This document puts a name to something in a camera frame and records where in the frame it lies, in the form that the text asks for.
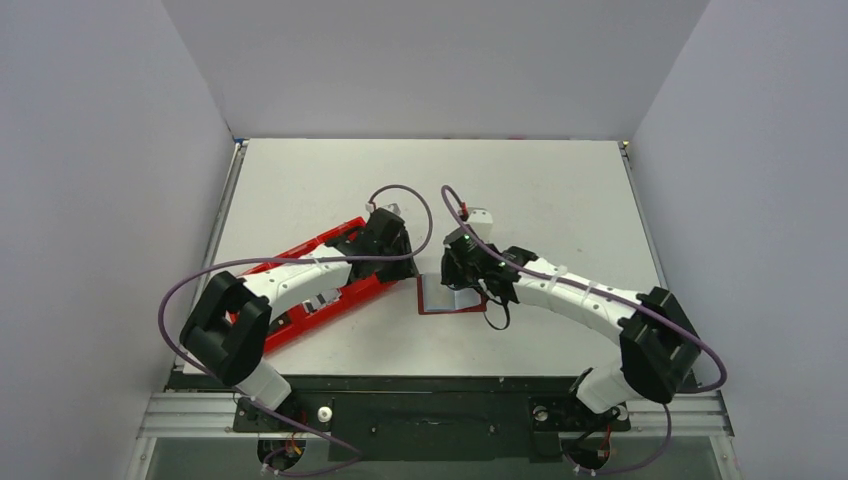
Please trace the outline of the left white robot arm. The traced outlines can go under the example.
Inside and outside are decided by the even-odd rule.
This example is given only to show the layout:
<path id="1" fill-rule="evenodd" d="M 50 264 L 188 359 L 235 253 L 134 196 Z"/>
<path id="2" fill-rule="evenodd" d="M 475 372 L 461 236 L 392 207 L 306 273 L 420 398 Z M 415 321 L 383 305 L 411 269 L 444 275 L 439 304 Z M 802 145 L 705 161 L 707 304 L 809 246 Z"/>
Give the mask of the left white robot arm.
<path id="1" fill-rule="evenodd" d="M 222 384 L 260 403 L 272 429 L 291 427 L 298 402 L 290 383 L 264 358 L 270 329 L 282 316 L 287 330 L 305 320 L 307 301 L 351 287 L 392 284 L 418 271 L 410 237 L 396 209 L 381 207 L 314 237 L 235 276 L 214 275 L 179 335 L 180 344 Z"/>

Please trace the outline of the red leather card holder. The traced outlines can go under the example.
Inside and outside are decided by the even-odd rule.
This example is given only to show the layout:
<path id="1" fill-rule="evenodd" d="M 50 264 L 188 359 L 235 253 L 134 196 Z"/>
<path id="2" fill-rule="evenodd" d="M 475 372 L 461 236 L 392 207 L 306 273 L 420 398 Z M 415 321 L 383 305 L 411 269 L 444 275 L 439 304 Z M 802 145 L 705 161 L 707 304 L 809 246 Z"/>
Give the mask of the red leather card holder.
<path id="1" fill-rule="evenodd" d="M 487 309 L 483 296 L 473 289 L 452 290 L 441 283 L 439 274 L 426 273 L 417 279 L 418 313 L 442 315 L 482 313 Z"/>

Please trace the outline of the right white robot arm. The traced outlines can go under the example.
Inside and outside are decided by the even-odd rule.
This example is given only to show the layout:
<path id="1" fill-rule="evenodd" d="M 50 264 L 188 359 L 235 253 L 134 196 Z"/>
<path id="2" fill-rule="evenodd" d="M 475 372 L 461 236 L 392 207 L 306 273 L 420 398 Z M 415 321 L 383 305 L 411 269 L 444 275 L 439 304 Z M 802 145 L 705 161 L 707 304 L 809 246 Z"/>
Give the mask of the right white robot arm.
<path id="1" fill-rule="evenodd" d="M 701 353 L 691 322 L 666 289 L 643 293 L 592 283 L 521 247 L 499 252 L 479 245 L 462 229 L 443 245 L 443 285 L 475 289 L 504 305 L 544 308 L 618 346 L 617 359 L 582 373 L 563 402 L 578 427 L 626 401 L 670 403 Z"/>

